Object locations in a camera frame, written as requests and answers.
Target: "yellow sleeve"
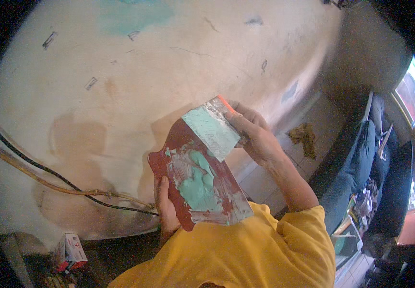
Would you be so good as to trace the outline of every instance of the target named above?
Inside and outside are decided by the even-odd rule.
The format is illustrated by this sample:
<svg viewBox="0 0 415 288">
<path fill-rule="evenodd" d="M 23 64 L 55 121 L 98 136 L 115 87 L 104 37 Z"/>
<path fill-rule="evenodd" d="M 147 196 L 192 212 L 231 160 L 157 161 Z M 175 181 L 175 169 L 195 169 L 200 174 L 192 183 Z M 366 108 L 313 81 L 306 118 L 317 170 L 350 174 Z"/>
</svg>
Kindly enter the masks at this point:
<svg viewBox="0 0 415 288">
<path fill-rule="evenodd" d="M 324 208 L 286 213 L 277 224 L 277 232 L 292 251 L 295 266 L 305 266 L 308 275 L 324 287 L 334 285 L 335 251 L 324 223 Z"/>
</svg>

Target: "hand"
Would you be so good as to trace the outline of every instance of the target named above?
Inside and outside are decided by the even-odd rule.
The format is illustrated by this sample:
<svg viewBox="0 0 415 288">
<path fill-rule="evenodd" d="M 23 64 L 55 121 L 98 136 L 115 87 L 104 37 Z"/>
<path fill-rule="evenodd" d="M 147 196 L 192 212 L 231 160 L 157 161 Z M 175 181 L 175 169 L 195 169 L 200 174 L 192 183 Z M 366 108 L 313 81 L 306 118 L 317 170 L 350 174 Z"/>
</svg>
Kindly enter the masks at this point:
<svg viewBox="0 0 415 288">
<path fill-rule="evenodd" d="M 163 176 L 161 181 L 154 178 L 154 198 L 156 200 L 156 209 L 161 222 L 161 237 L 159 247 L 161 248 L 167 240 L 180 228 L 181 224 L 176 216 L 176 208 L 168 197 L 169 179 Z"/>
<path fill-rule="evenodd" d="M 284 152 L 265 119 L 239 102 L 229 101 L 229 104 L 240 114 L 227 112 L 225 118 L 244 137 L 242 147 L 249 156 L 264 168 L 280 161 Z"/>
</svg>

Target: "yellow hose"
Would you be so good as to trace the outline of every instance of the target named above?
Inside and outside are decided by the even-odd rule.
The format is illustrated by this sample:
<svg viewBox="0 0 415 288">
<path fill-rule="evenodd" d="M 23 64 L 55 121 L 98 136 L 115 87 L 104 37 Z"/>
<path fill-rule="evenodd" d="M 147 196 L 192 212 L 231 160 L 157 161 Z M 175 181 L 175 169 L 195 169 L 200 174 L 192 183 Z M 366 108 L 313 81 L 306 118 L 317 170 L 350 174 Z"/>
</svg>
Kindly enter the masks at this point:
<svg viewBox="0 0 415 288">
<path fill-rule="evenodd" d="M 12 155 L 10 155 L 8 152 L 6 152 L 4 149 L 2 149 L 0 147 L 0 159 L 5 161 L 6 163 L 10 164 L 11 166 L 17 168 L 18 170 L 20 170 L 21 172 L 25 173 L 26 175 L 30 176 L 31 178 L 35 179 L 38 183 L 41 183 L 42 185 L 49 187 L 50 189 L 59 191 L 59 192 L 63 192 L 63 193 L 67 193 L 67 194 L 73 194 L 73 195 L 104 195 L 104 196 L 110 196 L 110 197 L 119 197 L 119 198 L 123 198 L 123 199 L 127 199 L 142 205 L 147 206 L 150 209 L 154 209 L 154 206 L 148 203 L 145 203 L 139 199 L 136 199 L 132 196 L 128 196 L 125 194 L 121 194 L 121 193 L 116 193 L 116 192 L 105 192 L 105 191 L 101 191 L 98 189 L 94 189 L 94 190 L 87 190 L 87 191 L 76 191 L 76 190 L 70 190 L 70 189 L 65 189 L 62 187 L 59 187 L 55 184 L 50 183 L 49 181 L 46 181 L 44 179 L 42 179 L 41 177 L 39 177 L 36 172 L 27 167 L 24 163 L 22 163 L 21 161 L 19 161 L 17 158 L 13 157 Z"/>
</svg>

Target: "brown rag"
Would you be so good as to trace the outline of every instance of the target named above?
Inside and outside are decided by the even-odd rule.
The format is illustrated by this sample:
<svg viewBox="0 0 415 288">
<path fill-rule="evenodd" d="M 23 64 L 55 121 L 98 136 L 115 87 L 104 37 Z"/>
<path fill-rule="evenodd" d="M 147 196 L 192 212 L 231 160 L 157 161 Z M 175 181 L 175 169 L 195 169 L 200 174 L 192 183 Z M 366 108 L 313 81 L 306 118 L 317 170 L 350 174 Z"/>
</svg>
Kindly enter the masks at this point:
<svg viewBox="0 0 415 288">
<path fill-rule="evenodd" d="M 306 158 L 316 159 L 314 140 L 315 134 L 313 133 L 313 128 L 311 124 L 302 123 L 299 126 L 293 128 L 288 132 L 289 138 L 291 138 L 294 145 L 302 142 L 303 145 L 303 155 Z"/>
</svg>

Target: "person's left hand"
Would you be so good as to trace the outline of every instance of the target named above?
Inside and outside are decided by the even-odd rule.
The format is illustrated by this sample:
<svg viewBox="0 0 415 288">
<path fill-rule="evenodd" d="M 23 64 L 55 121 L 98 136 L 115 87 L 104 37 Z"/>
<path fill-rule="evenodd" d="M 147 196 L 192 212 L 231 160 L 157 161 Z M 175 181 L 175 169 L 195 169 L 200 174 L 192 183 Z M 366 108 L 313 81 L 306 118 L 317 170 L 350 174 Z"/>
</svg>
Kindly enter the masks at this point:
<svg viewBox="0 0 415 288">
<path fill-rule="evenodd" d="M 180 228 L 181 224 L 176 216 L 176 208 L 168 197 L 169 179 L 163 176 L 161 180 L 154 177 L 154 198 L 156 200 L 156 209 L 161 222 L 161 238 L 159 247 L 161 248 L 167 240 Z"/>
</svg>

